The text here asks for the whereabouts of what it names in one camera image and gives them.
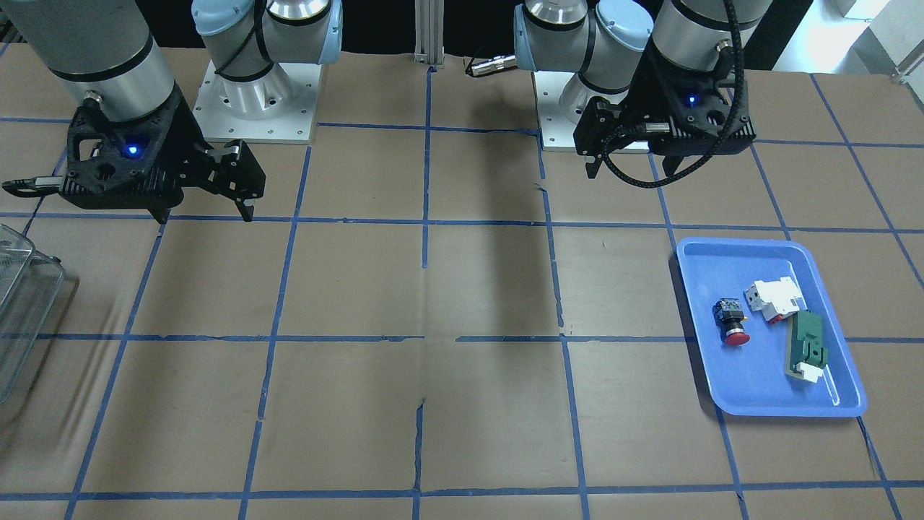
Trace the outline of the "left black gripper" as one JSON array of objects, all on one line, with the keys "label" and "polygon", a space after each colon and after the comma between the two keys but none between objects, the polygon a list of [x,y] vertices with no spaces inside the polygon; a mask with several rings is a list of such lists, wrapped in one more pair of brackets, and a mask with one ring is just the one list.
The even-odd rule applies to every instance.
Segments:
[{"label": "left black gripper", "polygon": [[653,43],[646,46],[627,97],[610,103],[594,96],[574,130],[575,151],[586,157],[586,175],[597,177],[603,165],[603,140],[615,150],[645,141],[653,154],[664,157],[666,176],[683,171],[686,157],[706,155],[726,123],[731,132],[715,151],[734,155],[757,137],[748,107],[748,87],[736,84],[733,66],[739,50],[733,44],[707,47],[718,63],[706,70],[684,69],[670,62]]}]

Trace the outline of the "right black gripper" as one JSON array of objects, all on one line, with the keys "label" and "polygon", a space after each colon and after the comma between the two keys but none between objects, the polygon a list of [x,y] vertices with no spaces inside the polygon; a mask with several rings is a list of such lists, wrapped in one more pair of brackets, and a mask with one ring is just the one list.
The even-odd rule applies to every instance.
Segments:
[{"label": "right black gripper", "polygon": [[161,225],[187,187],[228,198],[252,222],[265,186],[250,147],[242,139],[208,144],[182,95],[127,122],[110,121],[102,96],[86,95],[69,124],[62,173],[2,185],[21,198],[57,194],[82,209],[143,209]]}]

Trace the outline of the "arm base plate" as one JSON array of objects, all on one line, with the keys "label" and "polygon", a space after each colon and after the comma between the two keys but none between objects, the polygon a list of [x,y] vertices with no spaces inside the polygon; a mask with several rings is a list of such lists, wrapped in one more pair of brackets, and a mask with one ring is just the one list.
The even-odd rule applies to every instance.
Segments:
[{"label": "arm base plate", "polygon": [[208,65],[193,112],[209,142],[304,144],[313,128],[324,68],[276,64],[263,78],[231,82]]},{"label": "arm base plate", "polygon": [[578,74],[564,71],[535,71],[533,84],[540,122],[542,149],[549,152],[575,152],[573,132],[590,98],[600,95],[610,103],[620,103],[626,92],[602,93],[588,89]]}]

